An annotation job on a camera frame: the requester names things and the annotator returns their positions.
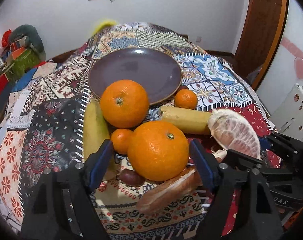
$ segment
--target purple plate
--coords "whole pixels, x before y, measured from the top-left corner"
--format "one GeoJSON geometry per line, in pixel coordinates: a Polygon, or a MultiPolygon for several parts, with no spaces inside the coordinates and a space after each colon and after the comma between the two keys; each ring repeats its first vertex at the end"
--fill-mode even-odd
{"type": "Polygon", "coordinates": [[[92,93],[100,98],[110,84],[130,79],[144,87],[149,104],[154,105],[172,96],[182,78],[180,66],[167,54],[155,49],[128,48],[98,60],[90,69],[88,83],[92,93]]]}

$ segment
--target small orange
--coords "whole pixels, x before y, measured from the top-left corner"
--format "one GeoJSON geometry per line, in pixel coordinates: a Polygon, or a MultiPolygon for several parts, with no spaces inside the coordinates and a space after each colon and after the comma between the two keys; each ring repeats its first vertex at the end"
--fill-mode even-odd
{"type": "Polygon", "coordinates": [[[117,128],[131,128],[145,118],[149,103],[144,88],[132,80],[119,80],[109,85],[101,96],[103,117],[117,128]]]}
{"type": "Polygon", "coordinates": [[[179,90],[175,96],[175,106],[180,108],[195,109],[197,106],[197,96],[189,89],[179,90]]]}
{"type": "Polygon", "coordinates": [[[133,135],[133,131],[129,129],[117,129],[111,134],[111,141],[116,152],[127,155],[128,145],[133,135]]]}
{"type": "Polygon", "coordinates": [[[186,168],[188,147],[184,133],[177,127],[165,121],[150,121],[135,129],[127,155],[138,174],[164,181],[186,168]]]}

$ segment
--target patchwork tablecloth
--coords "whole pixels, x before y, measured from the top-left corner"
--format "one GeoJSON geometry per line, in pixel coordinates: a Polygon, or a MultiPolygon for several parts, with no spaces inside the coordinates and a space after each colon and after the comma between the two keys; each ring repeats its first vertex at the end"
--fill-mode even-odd
{"type": "MultiPolygon", "coordinates": [[[[258,135],[270,133],[256,94],[224,59],[207,54],[178,33],[157,25],[131,23],[106,28],[64,64],[52,67],[53,72],[38,76],[27,73],[31,77],[28,85],[11,95],[0,145],[0,210],[16,229],[20,229],[31,190],[43,170],[61,171],[82,161],[83,117],[92,97],[87,83],[91,66],[104,55],[128,47],[153,48],[173,57],[181,66],[183,85],[197,95],[197,110],[230,108],[245,116],[258,135]]],[[[173,98],[151,107],[146,121],[157,120],[163,104],[173,106],[173,98]]],[[[212,138],[198,139],[209,152],[218,148],[212,138]]],[[[262,152],[261,156],[267,165],[279,165],[273,153],[262,152]]],[[[115,162],[119,170],[131,168],[126,157],[116,155],[115,162]]],[[[135,209],[136,201],[155,186],[146,182],[139,188],[128,187],[116,177],[102,182],[91,195],[111,239],[194,236],[212,196],[200,188],[154,215],[140,214],[135,209]]],[[[224,234],[232,229],[236,212],[234,198],[224,234]]],[[[76,228],[72,218],[69,222],[76,228]]]]}

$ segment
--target plate rim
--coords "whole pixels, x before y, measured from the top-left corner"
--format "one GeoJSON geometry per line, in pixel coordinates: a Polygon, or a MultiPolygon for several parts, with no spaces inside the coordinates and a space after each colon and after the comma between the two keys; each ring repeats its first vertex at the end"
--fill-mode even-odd
{"type": "MultiPolygon", "coordinates": [[[[158,101],[156,101],[156,102],[149,103],[149,106],[157,105],[157,104],[159,104],[159,103],[161,103],[161,102],[167,100],[168,98],[170,98],[171,96],[173,96],[173,95],[177,92],[177,90],[179,89],[179,87],[182,85],[182,80],[183,80],[183,72],[182,72],[182,69],[181,69],[180,65],[178,64],[178,62],[177,62],[173,57],[171,57],[170,55],[166,54],[165,52],[159,51],[158,49],[154,49],[154,48],[144,48],[144,47],[130,47],[130,48],[125,48],[125,49],[118,49],[118,50],[112,51],[111,53],[108,53],[108,54],[102,56],[99,60],[101,60],[103,57],[105,57],[105,56],[107,56],[107,55],[109,55],[109,54],[112,54],[112,53],[114,53],[114,52],[118,52],[118,51],[120,51],[120,50],[126,50],[126,49],[152,49],[152,50],[158,51],[158,52],[163,53],[163,54],[165,54],[166,56],[170,57],[171,59],[173,59],[173,61],[175,61],[175,63],[176,63],[177,66],[179,67],[179,70],[180,70],[180,83],[179,83],[178,87],[175,88],[175,90],[174,90],[170,95],[166,96],[165,98],[163,98],[163,99],[161,99],[161,100],[158,100],[158,101]]],[[[89,85],[89,88],[90,88],[90,91],[92,92],[92,94],[93,94],[97,99],[100,100],[101,98],[92,90],[92,87],[91,87],[91,85],[90,85],[90,79],[89,79],[90,72],[92,71],[93,67],[96,65],[96,63],[97,63],[99,60],[97,60],[97,61],[95,62],[95,64],[93,64],[93,65],[90,67],[90,70],[89,70],[89,73],[88,73],[88,85],[89,85]]]]}

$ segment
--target checkered pattern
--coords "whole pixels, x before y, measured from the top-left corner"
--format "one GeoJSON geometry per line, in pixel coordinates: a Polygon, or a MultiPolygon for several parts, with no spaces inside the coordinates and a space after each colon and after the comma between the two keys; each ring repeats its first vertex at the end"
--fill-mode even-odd
{"type": "Polygon", "coordinates": [[[187,47],[189,43],[185,38],[173,32],[143,32],[136,31],[138,45],[144,48],[157,49],[162,45],[171,45],[175,47],[187,47]]]}

